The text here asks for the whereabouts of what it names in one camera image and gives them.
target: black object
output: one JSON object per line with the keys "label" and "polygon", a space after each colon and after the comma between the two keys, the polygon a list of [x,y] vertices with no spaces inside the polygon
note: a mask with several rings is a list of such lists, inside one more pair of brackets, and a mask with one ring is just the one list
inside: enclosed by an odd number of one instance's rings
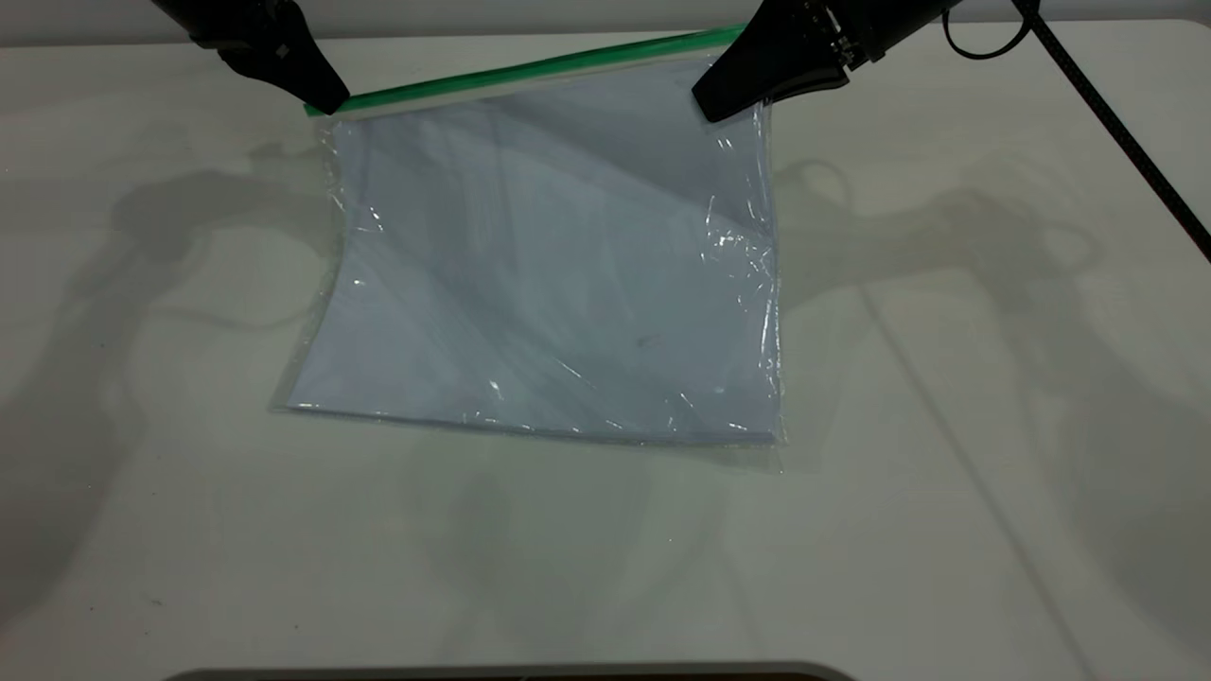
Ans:
{"label": "black object", "polygon": [[[1028,5],[1035,12],[1039,10],[1039,0],[1029,0]],[[1001,57],[1001,56],[1005,56],[1005,55],[1009,55],[1010,52],[1012,52],[1014,47],[1017,47],[1018,45],[1021,45],[1022,41],[1026,40],[1026,36],[1031,34],[1031,22],[1026,21],[1026,17],[1022,17],[1022,28],[1017,29],[1017,35],[1015,35],[1014,39],[1010,40],[1004,47],[1001,47],[1000,50],[994,50],[992,52],[981,52],[981,53],[968,52],[963,47],[959,47],[958,45],[955,45],[954,44],[954,38],[951,36],[951,11],[949,10],[942,12],[942,33],[946,34],[946,41],[951,44],[951,50],[954,50],[955,52],[958,52],[959,56],[966,57],[966,58],[972,59],[975,62],[983,62],[983,61],[987,61],[987,59],[995,59],[997,57]]]}
{"label": "black object", "polygon": [[349,88],[323,58],[293,0],[153,2],[240,75],[276,85],[326,114],[349,99]]}
{"label": "black object", "polygon": [[1022,13],[1025,24],[1034,32],[1034,36],[1043,44],[1043,48],[1048,51],[1048,55],[1051,55],[1051,59],[1063,71],[1068,82],[1077,88],[1077,92],[1085,99],[1089,108],[1092,109],[1097,120],[1102,122],[1106,131],[1110,133],[1110,137],[1119,144],[1123,153],[1127,155],[1127,159],[1131,160],[1136,170],[1140,171],[1140,174],[1152,187],[1157,198],[1165,204],[1169,212],[1173,214],[1177,223],[1182,225],[1186,234],[1198,246],[1203,257],[1211,263],[1211,234],[1207,233],[1206,227],[1194,214],[1194,211],[1182,199],[1182,195],[1177,193],[1177,189],[1170,184],[1165,173],[1160,172],[1160,168],[1153,162],[1152,156],[1143,150],[1143,147],[1131,135],[1127,126],[1123,125],[1123,120],[1114,113],[1114,109],[1106,102],[1101,92],[1094,87],[1094,84],[1089,81],[1089,78],[1080,70],[1080,67],[1077,65],[1077,62],[1073,61],[1068,51],[1063,48],[1060,39],[1051,33],[1051,28],[1039,16],[1039,0],[1014,0],[1014,5]]}
{"label": "black object", "polygon": [[694,86],[711,122],[757,102],[846,85],[854,70],[959,0],[764,0],[748,27]]}
{"label": "black object", "polygon": [[774,103],[849,82],[850,70],[882,58],[926,23],[942,17],[946,40],[969,59],[992,59],[1034,33],[1039,42],[1097,115],[1169,212],[1211,262],[1211,233],[1165,178],[1094,84],[1039,16],[1040,0],[1012,0],[1022,29],[1000,50],[974,53],[951,36],[949,12],[959,0],[764,0],[740,38],[694,86],[694,98],[711,122],[758,103]]}

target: white table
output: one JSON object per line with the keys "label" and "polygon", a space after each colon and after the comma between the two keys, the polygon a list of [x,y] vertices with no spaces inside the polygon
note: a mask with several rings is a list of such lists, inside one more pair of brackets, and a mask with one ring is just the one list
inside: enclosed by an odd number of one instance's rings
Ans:
{"label": "white table", "polygon": [[[1056,32],[1211,218],[1211,33]],[[323,47],[366,91],[637,38]],[[299,105],[185,45],[0,82],[0,679],[1211,674],[1211,265],[1033,40],[775,109],[769,457],[270,413],[333,229]]]}

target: green zipper seal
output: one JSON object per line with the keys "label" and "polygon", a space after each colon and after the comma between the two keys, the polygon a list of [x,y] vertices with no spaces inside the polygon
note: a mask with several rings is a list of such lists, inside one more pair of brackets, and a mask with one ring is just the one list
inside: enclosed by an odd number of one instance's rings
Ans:
{"label": "green zipper seal", "polygon": [[[668,38],[656,38],[655,40],[627,42],[625,45],[613,45],[610,47],[589,50],[587,52],[574,52],[572,55],[551,57],[550,59],[517,64],[516,67],[505,67],[487,71],[440,78],[437,80],[426,80],[413,85],[402,85],[400,87],[379,90],[377,92],[367,92],[366,95],[357,95],[346,99],[345,103],[337,109],[337,113],[369,109],[372,107],[381,107],[384,104],[397,104],[400,102],[408,102],[412,99],[423,99],[425,97],[436,97],[438,95],[475,90],[477,87],[488,87],[493,85],[528,80],[532,78],[557,75],[564,71],[597,68],[624,62],[636,62],[654,57],[665,57],[678,52],[691,52],[694,50],[705,50],[708,47],[721,47],[730,45],[736,36],[740,35],[740,32],[742,32],[744,28],[745,24],[712,28],[699,33],[671,35]],[[305,104],[304,109],[306,110],[306,115],[311,118],[323,115],[323,111],[320,111],[310,104]]]}

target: black cable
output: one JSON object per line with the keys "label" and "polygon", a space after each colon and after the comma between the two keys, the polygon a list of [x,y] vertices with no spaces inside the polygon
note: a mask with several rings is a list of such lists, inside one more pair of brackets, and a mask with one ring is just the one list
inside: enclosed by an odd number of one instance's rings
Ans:
{"label": "black cable", "polygon": [[[1034,5],[1035,8],[1038,8],[1038,5],[1039,5],[1040,1],[1041,0],[1031,0],[1031,2]],[[1026,17],[1023,16],[1022,17],[1022,28],[1020,28],[1017,30],[1017,35],[1015,35],[1014,39],[1009,41],[1009,45],[1005,45],[1004,47],[1001,47],[1000,50],[997,50],[995,52],[986,52],[986,53],[982,53],[982,55],[981,53],[976,53],[976,52],[968,52],[963,47],[959,47],[958,45],[954,44],[954,39],[951,38],[951,11],[949,10],[946,10],[945,12],[942,12],[942,33],[946,34],[946,41],[951,44],[951,48],[952,50],[954,50],[955,52],[958,52],[959,55],[962,55],[962,56],[964,56],[964,57],[966,57],[969,59],[974,59],[976,62],[982,62],[985,59],[995,59],[997,57],[1001,57],[1004,55],[1009,55],[1014,50],[1014,47],[1017,47],[1018,45],[1021,45],[1022,41],[1026,40],[1026,36],[1031,34],[1031,25],[1029,25],[1029,23],[1027,23]]]}
{"label": "black cable", "polygon": [[1165,173],[1160,172],[1160,168],[1157,167],[1157,164],[1153,162],[1152,158],[1148,156],[1148,153],[1140,145],[1140,142],[1137,142],[1135,136],[1131,135],[1131,131],[1123,125],[1123,120],[1114,113],[1114,109],[1110,108],[1097,88],[1094,87],[1094,84],[1090,82],[1089,78],[1085,76],[1084,71],[1080,70],[1080,67],[1078,67],[1077,62],[1073,61],[1072,55],[1063,48],[1063,45],[1060,44],[1060,39],[1051,33],[1051,28],[1049,28],[1046,22],[1043,21],[1043,17],[1039,16],[1040,0],[1012,0],[1012,2],[1014,6],[1017,7],[1017,11],[1022,13],[1022,29],[1005,47],[995,52],[989,52],[988,55],[974,55],[965,50],[960,50],[954,45],[954,41],[951,40],[948,11],[942,13],[942,28],[946,32],[946,40],[951,44],[951,47],[953,47],[955,52],[969,59],[991,59],[1009,52],[1014,47],[1017,47],[1017,45],[1026,38],[1026,34],[1033,32],[1034,36],[1043,44],[1043,47],[1049,55],[1051,55],[1051,59],[1055,61],[1056,65],[1060,67],[1060,70],[1063,71],[1064,76],[1068,78],[1068,81],[1072,82],[1072,86],[1075,87],[1077,92],[1083,99],[1085,99],[1089,108],[1094,110],[1097,120],[1102,122],[1102,126],[1106,127],[1106,131],[1109,132],[1110,137],[1113,137],[1119,144],[1123,153],[1127,155],[1127,159],[1131,160],[1136,170],[1140,171],[1140,174],[1142,174],[1148,182],[1152,190],[1157,194],[1161,202],[1165,204],[1165,207],[1173,214],[1178,224],[1182,225],[1182,229],[1186,230],[1186,234],[1189,235],[1190,240],[1194,241],[1194,245],[1198,246],[1199,251],[1203,252],[1203,257],[1211,263],[1211,234],[1209,234],[1207,229],[1203,227],[1198,216],[1194,214],[1194,211],[1190,210],[1186,200],[1182,199],[1182,195],[1177,193],[1177,189],[1170,184]]}

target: plastic bag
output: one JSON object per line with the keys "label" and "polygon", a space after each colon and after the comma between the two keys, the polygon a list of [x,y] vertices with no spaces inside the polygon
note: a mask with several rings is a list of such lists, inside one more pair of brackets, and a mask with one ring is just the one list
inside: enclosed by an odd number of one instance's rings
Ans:
{"label": "plastic bag", "polygon": [[779,439],[767,111],[707,124],[690,87],[708,65],[326,121],[346,240],[287,406],[626,442]]}

